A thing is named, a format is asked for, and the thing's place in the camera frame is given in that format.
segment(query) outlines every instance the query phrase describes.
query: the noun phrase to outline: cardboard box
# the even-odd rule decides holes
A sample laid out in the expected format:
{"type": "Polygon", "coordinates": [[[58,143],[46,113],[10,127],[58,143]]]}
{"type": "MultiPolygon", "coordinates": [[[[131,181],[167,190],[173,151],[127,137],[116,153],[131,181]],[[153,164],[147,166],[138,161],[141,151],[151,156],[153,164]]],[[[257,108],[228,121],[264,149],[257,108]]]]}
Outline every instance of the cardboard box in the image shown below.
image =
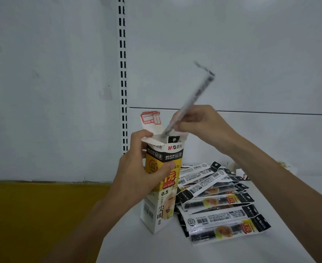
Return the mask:
{"type": "Polygon", "coordinates": [[[161,134],[164,128],[161,124],[160,112],[143,112],[140,117],[143,128],[154,133],[153,137],[142,138],[142,141],[148,144],[145,160],[146,172],[150,174],[156,172],[165,162],[176,163],[170,174],[142,201],[141,219],[155,234],[165,227],[173,216],[184,142],[188,133],[173,131],[172,136],[162,139],[161,134]]]}

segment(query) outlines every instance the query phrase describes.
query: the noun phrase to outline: right hand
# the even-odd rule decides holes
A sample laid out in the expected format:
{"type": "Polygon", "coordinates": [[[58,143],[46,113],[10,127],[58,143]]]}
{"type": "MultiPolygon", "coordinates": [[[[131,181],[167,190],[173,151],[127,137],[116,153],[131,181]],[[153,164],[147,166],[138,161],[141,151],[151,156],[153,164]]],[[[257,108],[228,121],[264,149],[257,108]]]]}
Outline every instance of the right hand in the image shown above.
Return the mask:
{"type": "Polygon", "coordinates": [[[210,105],[192,106],[174,129],[189,132],[224,154],[229,154],[235,142],[241,137],[210,105]]]}

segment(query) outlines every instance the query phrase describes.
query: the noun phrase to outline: yellow wall panel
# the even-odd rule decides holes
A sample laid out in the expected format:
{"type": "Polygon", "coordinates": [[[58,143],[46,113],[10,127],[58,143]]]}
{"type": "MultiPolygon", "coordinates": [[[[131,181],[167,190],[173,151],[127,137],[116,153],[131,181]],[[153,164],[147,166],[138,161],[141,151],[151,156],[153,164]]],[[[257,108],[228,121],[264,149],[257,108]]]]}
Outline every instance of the yellow wall panel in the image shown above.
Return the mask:
{"type": "MultiPolygon", "coordinates": [[[[0,262],[38,262],[109,188],[106,184],[0,182],[0,262]]],[[[90,262],[95,262],[98,252],[90,262]]]]}

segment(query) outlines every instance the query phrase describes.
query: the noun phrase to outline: stack of packages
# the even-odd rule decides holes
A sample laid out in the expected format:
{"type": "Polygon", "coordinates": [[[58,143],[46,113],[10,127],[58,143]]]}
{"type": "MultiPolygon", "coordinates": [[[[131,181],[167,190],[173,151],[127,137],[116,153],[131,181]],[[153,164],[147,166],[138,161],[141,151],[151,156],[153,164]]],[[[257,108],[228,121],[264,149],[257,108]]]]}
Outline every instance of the stack of packages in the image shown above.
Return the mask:
{"type": "Polygon", "coordinates": [[[235,175],[214,162],[185,165],[179,176],[175,212],[193,245],[261,233],[271,226],[235,175]]]}

